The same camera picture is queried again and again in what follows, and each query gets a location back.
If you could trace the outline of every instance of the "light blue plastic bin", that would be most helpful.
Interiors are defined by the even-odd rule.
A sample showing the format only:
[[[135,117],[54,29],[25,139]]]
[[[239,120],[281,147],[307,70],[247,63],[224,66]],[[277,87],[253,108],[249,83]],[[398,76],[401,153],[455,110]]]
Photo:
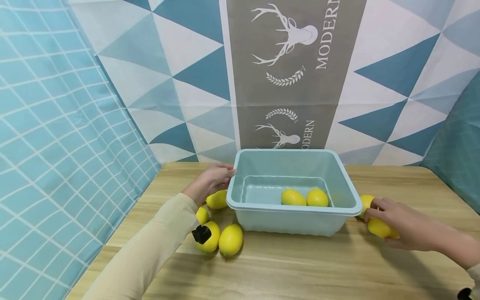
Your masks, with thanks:
[[[244,149],[237,153],[235,168],[227,204],[247,231],[330,237],[362,211],[360,197],[333,151]],[[287,188],[305,198],[320,188],[328,195],[329,207],[282,205]]]

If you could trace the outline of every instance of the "gray banner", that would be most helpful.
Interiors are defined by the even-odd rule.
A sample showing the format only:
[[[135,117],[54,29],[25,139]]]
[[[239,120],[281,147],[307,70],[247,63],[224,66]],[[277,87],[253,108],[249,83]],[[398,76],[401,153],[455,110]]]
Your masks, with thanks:
[[[324,148],[366,0],[227,0],[242,148]]]

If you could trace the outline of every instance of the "beige sleeve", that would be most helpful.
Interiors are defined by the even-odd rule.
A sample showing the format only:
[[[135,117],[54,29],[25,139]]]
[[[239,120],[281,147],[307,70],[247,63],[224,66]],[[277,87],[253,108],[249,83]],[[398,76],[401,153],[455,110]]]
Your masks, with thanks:
[[[193,200],[180,193],[168,200],[115,255],[85,294],[85,300],[137,300],[167,259],[198,225]]]
[[[471,295],[480,300],[480,264],[467,270],[468,274],[475,281],[475,287],[472,289]]]

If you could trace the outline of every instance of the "blue triangle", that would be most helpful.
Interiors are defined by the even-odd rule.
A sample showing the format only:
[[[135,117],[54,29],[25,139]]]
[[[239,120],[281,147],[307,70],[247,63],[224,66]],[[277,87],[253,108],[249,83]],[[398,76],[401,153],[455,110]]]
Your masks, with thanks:
[[[218,160],[223,163],[233,163],[237,155],[237,144],[231,142],[217,148],[198,153],[198,155],[205,156],[210,159]]]
[[[100,51],[99,55],[129,61],[171,75],[151,13]]]
[[[177,148],[195,153],[186,123],[168,129],[154,138],[150,144],[169,144]]]
[[[156,110],[179,120],[185,120],[181,111],[173,79],[169,78],[133,102],[129,108]]]
[[[188,123],[235,140],[232,107],[230,103],[214,108],[188,121]]]
[[[452,95],[452,96],[443,96],[443,97],[433,97],[433,98],[426,98],[417,100],[418,102],[435,109],[445,115],[448,115],[455,105],[456,101],[460,95]]]
[[[197,156],[197,154],[195,154],[195,155],[192,155],[192,156],[189,156],[189,157],[186,157],[186,158],[182,158],[182,159],[177,160],[177,161],[183,161],[183,162],[189,162],[189,163],[198,163],[198,156]]]
[[[390,0],[442,30],[455,0]]]
[[[400,53],[356,70],[355,73],[408,97],[430,57],[439,35],[432,36]]]
[[[448,115],[463,90],[478,71],[479,69],[472,69],[461,72],[410,98]]]
[[[384,148],[385,144],[365,147],[339,154],[340,160],[345,165],[372,165]]]
[[[223,47],[181,71],[174,78],[230,101],[227,61]]]
[[[419,132],[411,134],[401,139],[391,141],[389,144],[401,148],[403,150],[410,151],[420,156],[424,156],[430,147],[434,137],[440,130],[443,121],[433,126],[427,127]]]
[[[133,5],[136,5],[138,7],[144,8],[148,11],[150,10],[150,4],[148,4],[148,0],[123,0],[125,2],[131,3]]]
[[[218,0],[165,0],[153,12],[223,44]]]
[[[480,10],[472,12],[448,26],[443,34],[455,45],[480,56]]]
[[[386,142],[395,128],[407,99],[367,114],[339,122],[351,129]]]

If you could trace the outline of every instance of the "lemon in bin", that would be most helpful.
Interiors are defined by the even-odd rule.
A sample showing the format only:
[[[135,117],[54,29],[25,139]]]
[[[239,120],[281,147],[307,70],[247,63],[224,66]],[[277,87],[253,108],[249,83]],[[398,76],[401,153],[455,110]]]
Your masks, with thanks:
[[[286,189],[282,193],[282,204],[304,206],[307,205],[307,201],[298,191]]]
[[[320,189],[313,189],[307,195],[307,205],[308,206],[328,206],[328,196],[327,194]]]
[[[207,205],[211,209],[227,207],[227,190],[221,190],[207,197]]]

